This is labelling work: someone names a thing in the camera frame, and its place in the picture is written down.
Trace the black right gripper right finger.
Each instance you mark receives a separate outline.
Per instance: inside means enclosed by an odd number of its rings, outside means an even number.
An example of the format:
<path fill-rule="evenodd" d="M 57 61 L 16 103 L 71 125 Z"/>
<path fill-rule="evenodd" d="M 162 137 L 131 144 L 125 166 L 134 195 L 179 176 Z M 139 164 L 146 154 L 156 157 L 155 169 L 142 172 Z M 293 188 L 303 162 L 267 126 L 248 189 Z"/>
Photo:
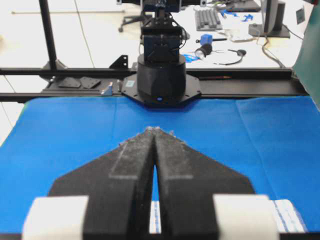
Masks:
<path fill-rule="evenodd" d="M 244 174 L 154 129 L 162 234 L 168 240 L 217 240 L 214 194 L 256 195 Z"/>

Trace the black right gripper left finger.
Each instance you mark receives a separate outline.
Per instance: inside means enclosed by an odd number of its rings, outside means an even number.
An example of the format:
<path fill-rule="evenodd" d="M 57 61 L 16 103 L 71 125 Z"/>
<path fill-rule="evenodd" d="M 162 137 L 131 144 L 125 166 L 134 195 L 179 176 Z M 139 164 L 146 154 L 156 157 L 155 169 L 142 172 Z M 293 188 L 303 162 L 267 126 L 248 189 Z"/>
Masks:
<path fill-rule="evenodd" d="M 155 132 L 143 133 L 78 167 L 34 199 L 24 240 L 125 240 L 148 225 Z"/>

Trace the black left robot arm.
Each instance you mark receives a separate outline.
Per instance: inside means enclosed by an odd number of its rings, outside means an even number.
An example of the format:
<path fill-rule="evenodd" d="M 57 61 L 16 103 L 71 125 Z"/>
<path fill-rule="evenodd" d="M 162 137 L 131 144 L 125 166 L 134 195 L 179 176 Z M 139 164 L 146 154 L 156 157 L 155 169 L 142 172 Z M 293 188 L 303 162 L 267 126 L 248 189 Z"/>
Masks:
<path fill-rule="evenodd" d="M 138 70 L 143 68 L 177 69 L 186 64 L 180 54 L 185 29 L 172 17 L 182 7 L 181 0 L 142 0 L 143 12 L 153 12 L 141 27 L 143 53 L 138 57 Z"/>

